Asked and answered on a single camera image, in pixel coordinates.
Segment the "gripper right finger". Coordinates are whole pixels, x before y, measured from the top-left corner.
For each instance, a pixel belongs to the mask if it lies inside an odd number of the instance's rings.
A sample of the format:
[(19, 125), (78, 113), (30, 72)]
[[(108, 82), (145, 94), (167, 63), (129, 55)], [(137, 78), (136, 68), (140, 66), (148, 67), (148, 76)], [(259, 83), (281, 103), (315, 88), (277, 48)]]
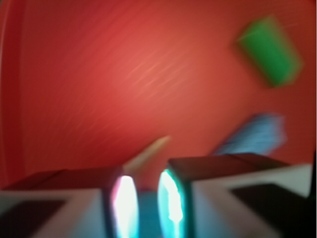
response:
[(165, 238), (310, 238), (313, 168), (257, 154), (169, 159), (158, 183)]

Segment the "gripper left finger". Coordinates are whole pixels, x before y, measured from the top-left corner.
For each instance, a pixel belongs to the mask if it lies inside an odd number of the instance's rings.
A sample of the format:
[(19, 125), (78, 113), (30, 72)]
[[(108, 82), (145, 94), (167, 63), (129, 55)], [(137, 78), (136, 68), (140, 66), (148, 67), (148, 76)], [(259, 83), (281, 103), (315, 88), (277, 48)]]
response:
[(137, 238), (134, 180), (120, 167), (39, 172), (0, 191), (3, 238)]

